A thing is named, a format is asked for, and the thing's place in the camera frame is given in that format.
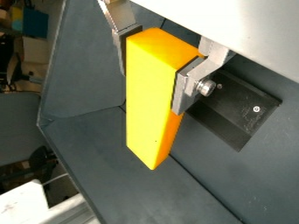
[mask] black mounting plate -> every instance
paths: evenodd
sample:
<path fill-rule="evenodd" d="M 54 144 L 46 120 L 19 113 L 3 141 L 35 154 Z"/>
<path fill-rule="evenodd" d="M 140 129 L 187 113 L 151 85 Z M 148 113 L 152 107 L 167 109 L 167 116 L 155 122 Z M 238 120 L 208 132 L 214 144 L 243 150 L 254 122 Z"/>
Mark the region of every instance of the black mounting plate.
<path fill-rule="evenodd" d="M 282 101 L 227 71 L 219 70 L 212 80 L 212 94 L 200 96 L 187 113 L 240 151 Z"/>

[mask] dark gray panel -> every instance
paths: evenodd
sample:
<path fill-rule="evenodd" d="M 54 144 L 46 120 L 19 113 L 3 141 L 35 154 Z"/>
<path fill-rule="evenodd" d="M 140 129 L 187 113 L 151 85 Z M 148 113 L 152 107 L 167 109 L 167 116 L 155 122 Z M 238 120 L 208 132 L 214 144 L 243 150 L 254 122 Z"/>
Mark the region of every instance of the dark gray panel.
<path fill-rule="evenodd" d="M 172 155 L 246 223 L 298 223 L 299 85 L 239 56 L 226 69 L 283 104 L 242 152 L 186 115 Z"/>
<path fill-rule="evenodd" d="M 134 10 L 144 27 L 160 26 L 160 16 L 135 4 Z M 112 42 L 98 1 L 67 0 L 44 85 L 46 116 L 76 116 L 123 104 L 126 79 Z"/>
<path fill-rule="evenodd" d="M 239 223 L 171 158 L 155 171 L 146 168 L 126 146 L 120 108 L 60 119 L 44 133 L 108 224 Z"/>
<path fill-rule="evenodd" d="M 0 166 L 30 158 L 47 145 L 36 127 L 40 96 L 0 94 Z"/>

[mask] orange plastic block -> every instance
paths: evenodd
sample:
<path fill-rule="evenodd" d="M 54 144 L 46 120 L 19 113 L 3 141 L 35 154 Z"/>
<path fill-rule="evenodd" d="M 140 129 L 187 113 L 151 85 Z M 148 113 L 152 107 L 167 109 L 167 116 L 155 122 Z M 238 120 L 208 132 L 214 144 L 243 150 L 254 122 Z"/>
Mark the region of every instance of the orange plastic block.
<path fill-rule="evenodd" d="M 154 170 L 170 154 L 183 119 L 171 110 L 175 72 L 199 51 L 159 28 L 128 37 L 126 51 L 127 147 Z"/>

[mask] screw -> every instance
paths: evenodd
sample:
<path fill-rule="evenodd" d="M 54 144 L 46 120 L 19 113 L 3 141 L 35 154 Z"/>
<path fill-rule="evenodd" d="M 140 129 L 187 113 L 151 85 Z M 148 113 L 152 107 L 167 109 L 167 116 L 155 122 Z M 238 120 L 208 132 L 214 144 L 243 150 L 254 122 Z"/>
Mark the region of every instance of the screw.
<path fill-rule="evenodd" d="M 196 90 L 202 95 L 210 96 L 214 88 L 216 87 L 216 83 L 212 80 L 200 80 L 196 86 Z"/>
<path fill-rule="evenodd" d="M 255 106 L 254 107 L 254 111 L 258 113 L 260 111 L 260 107 L 259 106 Z"/>

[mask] metal sheet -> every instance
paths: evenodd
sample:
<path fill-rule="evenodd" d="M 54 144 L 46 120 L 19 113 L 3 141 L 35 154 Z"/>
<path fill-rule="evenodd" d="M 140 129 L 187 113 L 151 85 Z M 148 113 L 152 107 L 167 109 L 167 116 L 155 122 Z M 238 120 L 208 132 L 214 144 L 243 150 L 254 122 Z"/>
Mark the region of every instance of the metal sheet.
<path fill-rule="evenodd" d="M 240 223 L 168 158 L 148 170 L 126 147 L 126 114 L 60 119 L 46 136 L 102 223 Z"/>
<path fill-rule="evenodd" d="M 283 100 L 242 152 L 186 115 L 172 155 L 231 211 L 250 224 L 299 220 L 299 85 L 248 59 L 224 66 Z"/>
<path fill-rule="evenodd" d="M 160 26 L 163 17 L 135 4 L 132 9 L 144 27 Z M 67 0 L 44 83 L 43 116 L 55 119 L 122 105 L 124 82 L 98 1 Z"/>
<path fill-rule="evenodd" d="M 299 81 L 299 2 L 132 0 L 202 36 Z"/>

